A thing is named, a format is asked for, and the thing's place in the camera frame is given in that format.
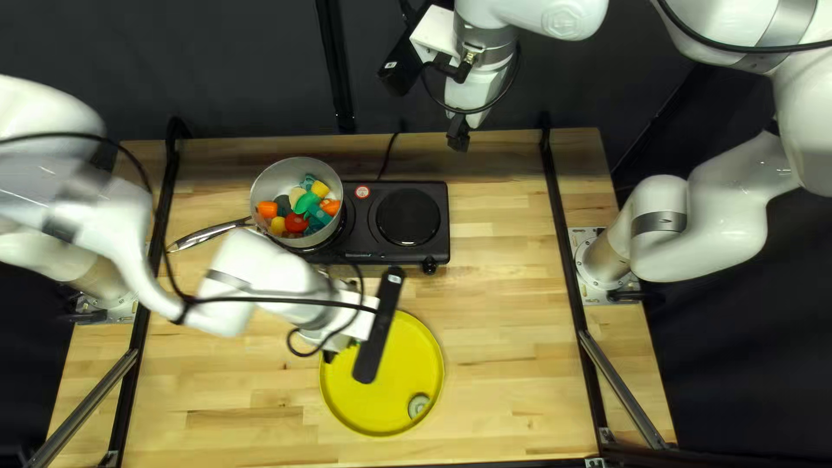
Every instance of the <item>black metal frame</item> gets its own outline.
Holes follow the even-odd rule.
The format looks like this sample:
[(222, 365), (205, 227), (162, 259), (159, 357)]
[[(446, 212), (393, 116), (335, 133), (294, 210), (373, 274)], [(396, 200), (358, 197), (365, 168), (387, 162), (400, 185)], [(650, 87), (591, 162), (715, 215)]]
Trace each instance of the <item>black metal frame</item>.
[[(147, 255), (154, 276), (159, 274), (162, 252), (165, 250), (165, 231), (167, 230), (167, 222), (171, 214), (176, 175), (179, 172), (179, 151), (176, 148), (176, 141), (182, 137), (190, 138), (191, 133), (181, 119), (173, 117), (167, 126), (167, 138), (165, 140), (165, 175), (162, 178), (159, 189), (159, 203), (156, 206), (156, 222), (153, 225), (153, 235)], [(133, 321), (133, 331), (130, 335), (129, 348), (131, 350), (137, 350), (138, 357), (136, 358), (136, 364), (121, 379), (121, 390), (118, 396), (115, 419), (112, 423), (109, 450), (99, 466), (106, 465), (121, 468), (121, 463), (124, 458), (124, 448), (127, 444), (127, 432), (130, 428), (133, 401), (136, 399), (136, 386), (139, 381), (141, 357), (145, 350), (150, 314), (150, 311), (144, 306), (139, 306), (136, 311), (136, 318)]]
[(315, 0), (320, 38), (324, 44), (329, 86), (335, 119), (341, 133), (355, 133), (355, 113), (349, 87), (349, 67), (344, 48), (344, 22), (341, 20), (339, 0)]
[[(169, 122), (168, 126), (165, 176), (163, 177), (161, 184), (159, 205), (156, 209), (156, 224), (153, 228), (149, 253), (151, 268), (155, 274), (158, 274), (162, 252), (165, 248), (164, 233), (167, 228), (168, 217), (171, 211), (173, 191), (174, 186), (176, 185), (176, 174), (179, 170), (180, 161), (179, 152), (176, 149), (176, 140), (180, 137), (190, 137), (190, 133), (187, 131), (184, 123), (177, 118), (173, 118), (171, 119), (171, 122)], [(558, 233), (565, 233), (567, 232), (566, 217), (563, 211), (560, 187), (558, 186), (557, 181), (557, 168), (555, 166), (554, 158), (552, 157), (552, 149), (549, 144), (549, 138), (550, 132), (548, 120), (543, 118), (542, 137), (539, 144), (543, 171), (549, 191), (549, 201), (552, 206), (552, 217), (555, 227)], [(596, 364), (593, 363), (593, 359), (587, 352), (587, 349), (590, 348), (586, 346), (586, 340), (582, 341), (582, 335), (588, 336), (589, 331), (587, 329), (587, 320), (584, 315), (583, 304), (581, 303), (580, 293), (578, 290), (575, 267), (572, 264), (572, 249), (569, 245), (567, 236), (558, 235), (557, 244), (560, 251), (564, 279), (567, 283), (567, 293), (572, 310), (572, 320), (575, 327), (576, 339), (577, 342), (581, 344), (579, 346), (579, 350), (584, 383), (587, 388), (590, 414), (592, 424), (596, 429), (595, 436), (597, 440), (598, 453), (601, 458), (605, 461), (614, 462), (621, 466), (643, 466), (647, 468), (696, 468), (702, 466), (725, 468), (771, 468), (773, 466), (795, 466), (797, 468), (812, 468), (828, 465), (828, 461), (813, 461), (775, 456), (723, 455), (679, 450), (672, 446), (664, 446), (665, 448), (659, 448), (657, 450), (617, 443), (614, 438), (609, 436), (610, 431), (607, 428), (607, 418), (601, 396), (601, 387), (598, 382)], [(123, 462), (132, 407), (136, 397), (136, 384), (138, 383), (141, 356), (144, 351), (147, 327), (149, 324), (149, 315), (150, 312), (143, 306), (140, 306), (136, 312), (130, 346), (127, 351), (128, 354), (134, 351), (136, 355), (134, 363), (131, 364), (129, 371), (127, 371), (121, 379), (121, 392), (118, 399), (118, 405), (116, 407), (115, 419), (113, 421), (109, 450), (102, 458), (99, 467), (120, 468), (121, 463)], [(598, 348), (595, 352), (600, 353), (602, 357), (600, 361), (606, 360), (606, 357), (603, 356), (600, 348)], [(613, 387), (623, 387), (623, 390), (625, 390), (623, 393), (629, 393), (629, 391), (626, 390), (626, 386), (623, 384), (623, 381), (616, 379), (617, 374), (612, 368), (612, 364), (608, 363), (608, 360), (607, 364), (607, 368), (604, 369), (604, 377), (607, 378), (607, 381), (609, 381)], [(632, 408), (628, 407), (625, 401), (622, 401), (622, 403), (625, 403), (625, 409), (630, 412), (631, 417), (633, 417), (635, 421), (637, 417), (634, 416), (632, 412), (638, 411), (634, 411)], [(584, 459), (566, 459), (549, 461), (483, 462), (455, 465), (425, 465), (416, 466), (414, 468), (555, 468), (566, 466), (584, 466), (584, 464)]]

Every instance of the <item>black vertical pole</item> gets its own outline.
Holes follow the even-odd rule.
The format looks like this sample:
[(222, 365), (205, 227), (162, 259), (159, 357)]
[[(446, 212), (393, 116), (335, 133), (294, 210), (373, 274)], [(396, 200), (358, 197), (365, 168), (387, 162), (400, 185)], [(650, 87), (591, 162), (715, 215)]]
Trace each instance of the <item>black vertical pole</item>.
[(353, 98), (349, 88), (349, 68), (347, 52), (344, 48), (344, 23), (341, 19), (341, 7), (338, 0), (315, 0), (318, 11), (320, 38), (324, 43), (326, 69), (329, 72), (329, 85), (332, 88), (332, 103), (335, 107), (335, 119), (338, 131), (355, 133), (355, 114)]
[[(546, 176), (546, 185), (549, 190), (549, 202), (552, 205), (552, 218), (557, 231), (557, 248), (560, 253), (563, 266), (563, 280), (567, 285), (567, 296), (569, 307), (572, 309), (572, 323), (575, 326), (575, 339), (578, 340), (578, 333), (587, 329), (587, 317), (584, 315), (581, 293), (575, 276), (575, 264), (572, 262), (572, 248), (569, 246), (566, 214), (563, 211), (561, 200), (561, 189), (557, 182), (557, 168), (552, 157), (552, 147), (549, 145), (550, 120), (548, 113), (544, 112), (539, 117), (539, 126), (542, 131), (540, 137), (540, 156), (543, 163), (543, 173)], [(598, 374), (595, 365), (592, 363), (587, 352), (578, 345), (578, 353), (581, 358), (583, 369), (583, 380), (587, 386), (587, 397), (589, 399), (589, 413), (592, 424), (595, 428), (595, 440), (598, 444), (598, 451), (601, 451), (604, 440), (601, 438), (599, 429), (607, 427), (607, 413), (604, 411), (604, 400), (601, 396), (601, 384), (598, 383)]]
[[(153, 225), (153, 236), (151, 237), (150, 250), (147, 254), (154, 276), (159, 274), (161, 256), (166, 245), (165, 231), (167, 230), (168, 216), (171, 214), (176, 174), (179, 171), (179, 152), (176, 150), (176, 140), (190, 137), (191, 132), (185, 123), (179, 117), (171, 118), (167, 124), (167, 162), (165, 165), (165, 176), (162, 178), (159, 191), (159, 204), (156, 206), (156, 224)], [(109, 451), (99, 466), (115, 466), (116, 468), (121, 468), (121, 462), (124, 460), (127, 430), (130, 427), (133, 401), (136, 399), (136, 385), (138, 385), (139, 381), (141, 355), (145, 349), (150, 314), (150, 311), (142, 305), (139, 305), (136, 310), (129, 349), (138, 350), (138, 356), (136, 358), (136, 364), (121, 379), (121, 390), (118, 395), (116, 415), (112, 422)]]

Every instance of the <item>power cord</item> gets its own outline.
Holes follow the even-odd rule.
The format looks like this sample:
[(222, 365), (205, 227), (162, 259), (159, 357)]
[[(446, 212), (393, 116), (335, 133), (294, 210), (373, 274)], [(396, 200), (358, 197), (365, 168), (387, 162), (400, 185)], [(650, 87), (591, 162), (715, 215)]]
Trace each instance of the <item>power cord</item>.
[[(150, 178), (147, 176), (147, 171), (145, 167), (141, 164), (141, 162), (130, 152), (127, 148), (123, 147), (117, 142), (114, 142), (110, 138), (107, 137), (100, 137), (98, 135), (92, 133), (82, 133), (82, 132), (44, 132), (44, 133), (30, 133), (27, 135), (20, 135), (17, 137), (9, 137), (0, 140), (0, 145), (7, 145), (14, 142), (25, 142), (29, 140), (38, 140), (44, 138), (78, 138), (82, 140), (90, 140), (94, 142), (100, 142), (107, 144), (110, 147), (116, 148), (119, 152), (123, 153), (125, 157), (132, 163), (133, 167), (139, 174), (139, 178), (141, 179), (142, 185), (144, 188), (153, 195), (153, 188), (150, 183)], [(153, 209), (153, 215), (156, 215), (156, 210)], [(349, 319), (349, 321), (339, 327), (338, 329), (330, 332), (312, 351), (309, 352), (301, 352), (297, 351), (290, 343), (290, 338), (296, 332), (300, 331), (299, 328), (295, 328), (289, 332), (286, 336), (286, 345), (289, 347), (289, 351), (292, 354), (299, 356), (299, 357), (309, 357), (312, 356), (314, 353), (320, 351), (321, 348), (326, 345), (326, 343), (335, 335), (340, 333), (341, 331), (346, 330), (346, 328), (355, 321), (355, 318), (359, 315), (361, 311), (368, 311), (375, 313), (376, 310), (372, 307), (364, 305), (364, 276), (361, 274), (361, 270), (355, 265), (350, 263), (355, 271), (356, 276), (359, 278), (360, 289), (359, 289), (359, 303), (358, 304), (350, 304), (348, 302), (341, 302), (341, 301), (327, 301), (321, 299), (300, 299), (300, 298), (289, 298), (289, 297), (234, 297), (234, 296), (227, 296), (227, 297), (208, 297), (208, 298), (199, 298), (194, 297), (189, 294), (185, 294), (182, 289), (180, 289), (179, 285), (176, 284), (175, 275), (173, 273), (173, 268), (171, 268), (171, 261), (168, 258), (168, 254), (166, 249), (162, 250), (162, 258), (165, 261), (165, 268), (167, 269), (168, 273), (168, 281), (171, 282), (171, 287), (173, 288), (174, 292), (177, 296), (182, 299), (185, 303), (185, 307), (182, 311), (182, 315), (178, 322), (182, 323), (187, 315), (188, 311), (193, 306), (198, 306), (200, 304), (207, 304), (211, 302), (277, 302), (277, 303), (284, 303), (284, 304), (308, 304), (311, 306), (328, 306), (328, 307), (343, 307), (354, 309), (355, 313)]]
[(381, 180), (381, 177), (387, 171), (387, 165), (390, 163), (390, 151), (393, 149), (393, 143), (396, 142), (396, 138), (399, 137), (401, 132), (396, 132), (393, 136), (390, 137), (390, 142), (387, 143), (387, 151), (384, 152), (384, 161), (381, 163), (381, 169), (379, 169), (379, 174), (376, 176), (376, 182)]
[(692, 27), (685, 24), (685, 22), (682, 21), (678, 15), (676, 15), (673, 8), (667, 4), (667, 0), (656, 0), (656, 3), (659, 5), (659, 8), (661, 8), (662, 12), (665, 13), (667, 19), (671, 20), (673, 25), (681, 29), (685, 35), (701, 44), (713, 47), (717, 50), (735, 53), (791, 53), (832, 47), (832, 40), (808, 42), (806, 44), (795, 44), (790, 46), (737, 46), (734, 44), (726, 44), (724, 42), (714, 41), (713, 39), (702, 36)]
[(430, 87), (428, 86), (428, 81), (424, 77), (424, 70), (425, 70), (424, 67), (422, 68), (422, 72), (419, 74), (419, 77), (422, 80), (422, 85), (424, 86), (425, 92), (428, 93), (428, 96), (431, 99), (433, 99), (434, 102), (436, 102), (439, 106), (441, 106), (446, 111), (453, 112), (455, 114), (463, 114), (463, 115), (479, 114), (480, 112), (487, 111), (488, 109), (494, 107), (495, 105), (497, 105), (498, 102), (500, 102), (506, 96), (506, 94), (508, 93), (508, 90), (511, 89), (512, 85), (514, 84), (514, 79), (517, 78), (518, 73), (520, 72), (520, 58), (521, 58), (521, 56), (522, 56), (522, 48), (520, 47), (520, 42), (518, 42), (517, 49), (516, 49), (516, 52), (515, 52), (515, 55), (514, 55), (514, 59), (512, 60), (513, 63), (512, 63), (512, 65), (510, 65), (510, 67), (512, 68), (511, 74), (508, 76), (508, 80), (506, 80), (506, 82), (503, 84), (503, 88), (500, 90), (500, 93), (494, 99), (492, 99), (491, 101), (486, 102), (482, 106), (475, 107), (473, 109), (459, 109), (457, 107), (452, 107), (452, 106), (449, 106), (448, 104), (445, 104), (445, 102), (443, 100), (434, 96), (434, 94), (430, 91)]

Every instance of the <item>red warning sticker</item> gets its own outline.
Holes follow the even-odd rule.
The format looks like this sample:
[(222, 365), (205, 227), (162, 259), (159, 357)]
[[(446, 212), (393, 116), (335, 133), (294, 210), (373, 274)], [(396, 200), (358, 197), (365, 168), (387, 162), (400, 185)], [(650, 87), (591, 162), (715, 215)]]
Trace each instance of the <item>red warning sticker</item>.
[(355, 196), (364, 200), (369, 197), (369, 188), (365, 185), (359, 185), (355, 188)]

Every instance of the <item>red toy tomato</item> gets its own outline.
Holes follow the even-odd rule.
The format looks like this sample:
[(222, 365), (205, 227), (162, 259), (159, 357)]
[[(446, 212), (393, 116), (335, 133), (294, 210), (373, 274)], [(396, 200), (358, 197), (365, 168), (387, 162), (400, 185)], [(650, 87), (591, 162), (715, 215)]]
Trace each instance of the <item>red toy tomato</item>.
[(286, 231), (301, 233), (309, 227), (310, 222), (304, 219), (304, 215), (289, 213), (286, 215)]

